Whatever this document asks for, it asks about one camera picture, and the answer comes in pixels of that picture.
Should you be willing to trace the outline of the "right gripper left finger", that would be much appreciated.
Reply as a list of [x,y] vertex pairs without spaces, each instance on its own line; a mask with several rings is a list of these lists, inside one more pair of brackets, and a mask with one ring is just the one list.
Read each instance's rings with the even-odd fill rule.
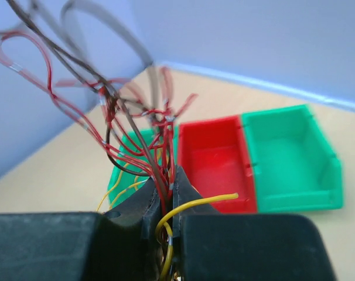
[[158,215],[151,179],[104,214],[0,214],[0,280],[145,280]]

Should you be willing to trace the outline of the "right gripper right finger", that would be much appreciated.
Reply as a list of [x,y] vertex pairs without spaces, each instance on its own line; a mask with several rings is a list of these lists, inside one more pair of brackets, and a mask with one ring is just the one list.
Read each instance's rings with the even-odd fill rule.
[[172,271],[183,280],[336,280],[315,224],[297,214],[175,215]]

